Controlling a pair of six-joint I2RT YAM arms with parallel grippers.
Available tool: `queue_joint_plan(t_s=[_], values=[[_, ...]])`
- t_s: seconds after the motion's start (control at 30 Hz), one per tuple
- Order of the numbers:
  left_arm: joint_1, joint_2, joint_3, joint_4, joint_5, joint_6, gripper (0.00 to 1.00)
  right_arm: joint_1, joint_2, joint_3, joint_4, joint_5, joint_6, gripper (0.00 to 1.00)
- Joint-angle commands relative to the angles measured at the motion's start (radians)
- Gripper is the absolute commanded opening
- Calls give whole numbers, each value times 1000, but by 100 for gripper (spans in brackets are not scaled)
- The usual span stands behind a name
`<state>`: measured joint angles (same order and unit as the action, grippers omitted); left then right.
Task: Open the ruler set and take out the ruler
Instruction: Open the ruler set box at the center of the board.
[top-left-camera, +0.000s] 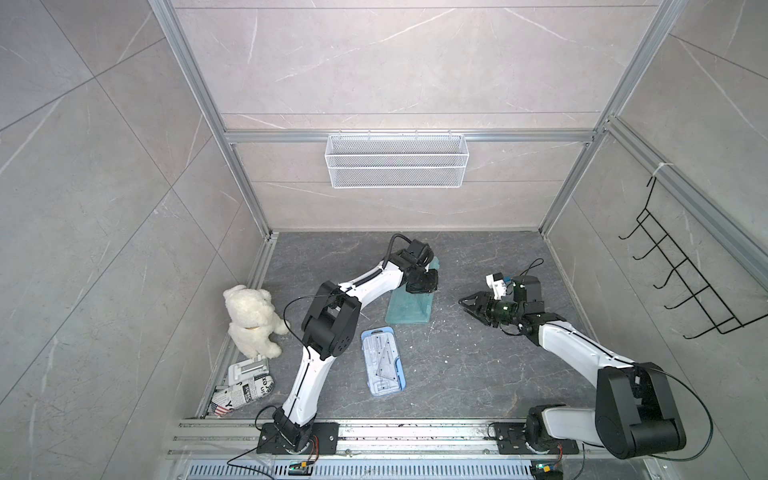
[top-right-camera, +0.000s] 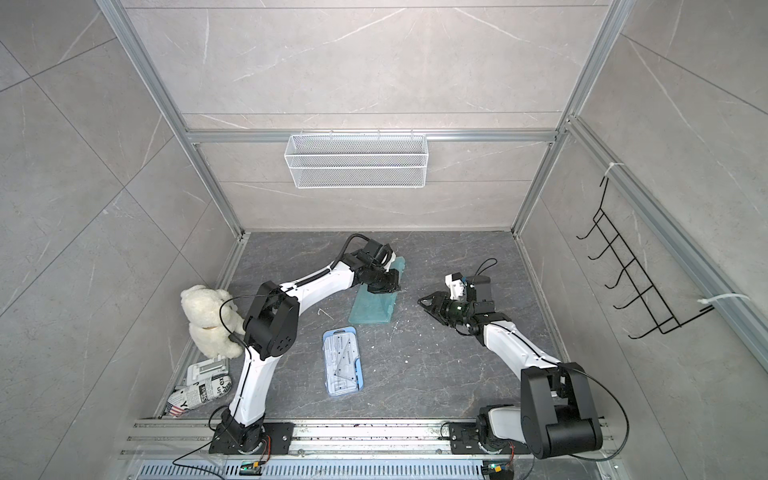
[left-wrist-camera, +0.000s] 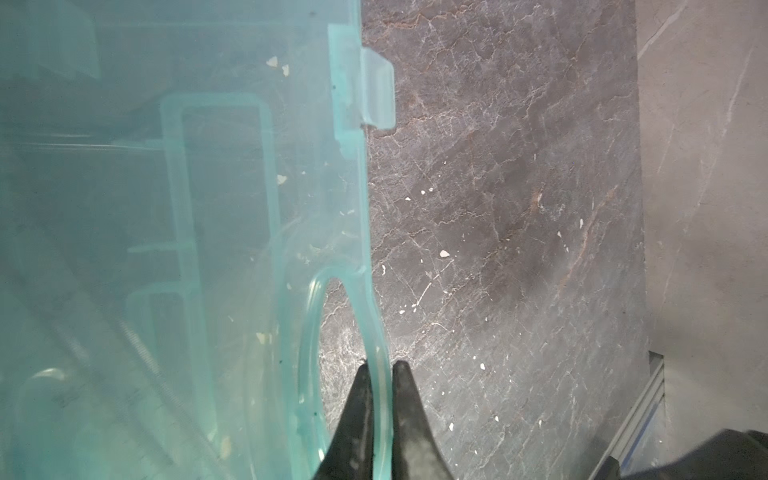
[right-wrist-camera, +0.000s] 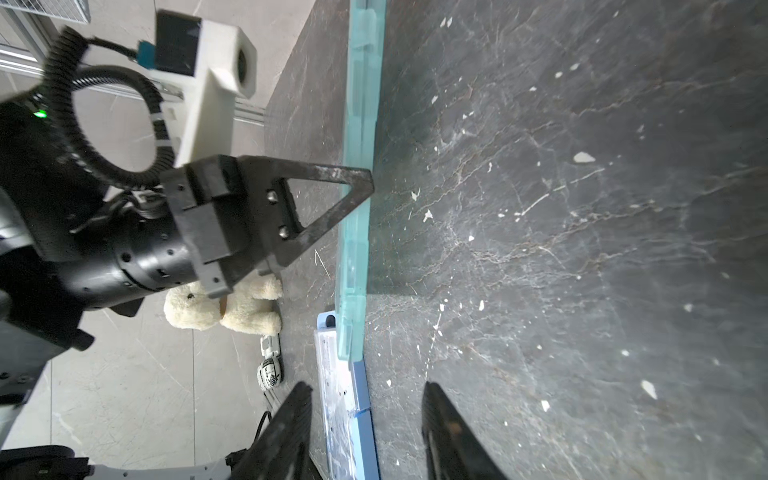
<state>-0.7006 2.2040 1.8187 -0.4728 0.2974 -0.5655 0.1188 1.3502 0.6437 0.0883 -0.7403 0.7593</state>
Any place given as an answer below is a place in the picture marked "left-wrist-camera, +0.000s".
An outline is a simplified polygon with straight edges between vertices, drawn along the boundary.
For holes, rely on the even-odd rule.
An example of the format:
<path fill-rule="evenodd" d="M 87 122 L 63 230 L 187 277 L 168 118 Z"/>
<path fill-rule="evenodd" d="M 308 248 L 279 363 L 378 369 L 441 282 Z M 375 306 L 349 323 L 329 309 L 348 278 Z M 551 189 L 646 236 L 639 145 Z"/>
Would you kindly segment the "green transparent ruler set case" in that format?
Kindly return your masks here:
<path fill-rule="evenodd" d="M 358 1 L 1 5 L 1 475 L 309 479 L 339 282 L 392 475 Z"/>

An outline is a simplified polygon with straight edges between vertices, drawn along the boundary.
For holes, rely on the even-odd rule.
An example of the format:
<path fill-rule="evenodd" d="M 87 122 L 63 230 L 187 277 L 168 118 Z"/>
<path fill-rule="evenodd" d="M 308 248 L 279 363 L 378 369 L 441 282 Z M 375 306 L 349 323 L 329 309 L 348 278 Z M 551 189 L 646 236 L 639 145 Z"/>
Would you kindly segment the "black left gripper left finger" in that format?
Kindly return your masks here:
<path fill-rule="evenodd" d="M 314 480 L 373 478 L 374 410 L 367 363 L 359 366 L 329 449 Z"/>

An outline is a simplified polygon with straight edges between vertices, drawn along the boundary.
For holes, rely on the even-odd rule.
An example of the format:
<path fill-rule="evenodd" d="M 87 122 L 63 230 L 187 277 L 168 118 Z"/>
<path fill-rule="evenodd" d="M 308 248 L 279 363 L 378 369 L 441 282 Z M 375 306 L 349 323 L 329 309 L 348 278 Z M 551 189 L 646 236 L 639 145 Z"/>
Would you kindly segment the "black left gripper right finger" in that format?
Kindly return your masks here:
<path fill-rule="evenodd" d="M 392 387 L 392 478 L 452 480 L 453 475 L 435 442 L 407 361 L 394 363 Z"/>

